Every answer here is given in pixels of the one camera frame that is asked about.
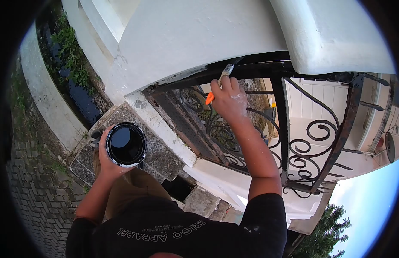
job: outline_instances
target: hand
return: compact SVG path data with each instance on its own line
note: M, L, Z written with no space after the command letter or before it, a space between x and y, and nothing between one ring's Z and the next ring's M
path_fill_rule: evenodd
M239 86L236 78L229 78L224 75L221 78L221 89L218 80L211 81L211 90L215 97L212 106L215 111L225 119L231 126L240 125L247 117L247 95L242 87Z
M113 163L110 158L108 157L108 153L106 152L106 137L108 136L109 131L114 127L110 126L106 128L106 130L103 132L100 142L99 142L99 160L100 160L100 166L101 166L101 172L100 175L103 175L104 178L109 178L116 180L119 177L121 177L123 174L126 172L132 170L135 167L132 168L123 168L121 166L118 166L117 164Z

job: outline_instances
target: paint can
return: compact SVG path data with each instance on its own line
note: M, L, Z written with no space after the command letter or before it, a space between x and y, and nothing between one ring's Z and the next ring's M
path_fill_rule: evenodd
M134 123L115 125L106 137L106 152L113 163L131 168L146 156L148 141L142 129Z

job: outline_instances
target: orange handle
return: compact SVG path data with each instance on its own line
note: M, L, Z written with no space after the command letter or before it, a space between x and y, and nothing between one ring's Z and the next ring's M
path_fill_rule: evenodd
M208 96L206 97L205 105L208 105L215 99L214 95L212 92L208 93Z

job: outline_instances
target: black t-shirt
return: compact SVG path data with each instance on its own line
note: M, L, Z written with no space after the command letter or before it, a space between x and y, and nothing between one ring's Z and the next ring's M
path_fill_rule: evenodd
M161 197L141 197L96 226L76 219L66 243L67 258L281 257L287 239L284 202L265 193L248 202L240 225L182 211Z

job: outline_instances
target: satellite dish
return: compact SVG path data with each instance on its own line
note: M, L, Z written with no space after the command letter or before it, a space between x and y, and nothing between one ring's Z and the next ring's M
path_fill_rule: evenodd
M394 147L394 140L391 133L385 133L385 149L387 150L387 157L390 163L394 162L394 158L396 157L396 149Z

